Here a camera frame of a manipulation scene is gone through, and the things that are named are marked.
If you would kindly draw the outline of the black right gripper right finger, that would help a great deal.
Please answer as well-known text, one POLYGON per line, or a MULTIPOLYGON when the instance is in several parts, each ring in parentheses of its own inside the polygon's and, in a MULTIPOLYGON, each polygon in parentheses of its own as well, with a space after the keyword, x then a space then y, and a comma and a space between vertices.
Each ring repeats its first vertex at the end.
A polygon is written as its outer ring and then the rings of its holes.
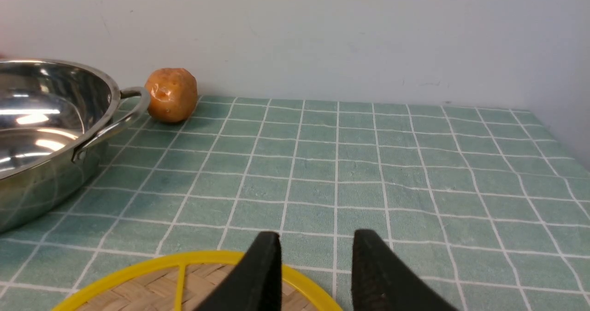
POLYGON ((357 229, 352 246, 355 311, 455 311, 371 229, 357 229))

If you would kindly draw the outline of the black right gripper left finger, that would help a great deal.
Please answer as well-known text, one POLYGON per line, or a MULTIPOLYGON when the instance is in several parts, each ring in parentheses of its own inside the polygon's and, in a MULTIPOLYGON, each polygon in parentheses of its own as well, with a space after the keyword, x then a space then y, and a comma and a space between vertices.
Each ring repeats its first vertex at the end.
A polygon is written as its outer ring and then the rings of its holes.
POLYGON ((229 275, 196 311, 279 311, 282 247, 278 233, 263 231, 229 275))

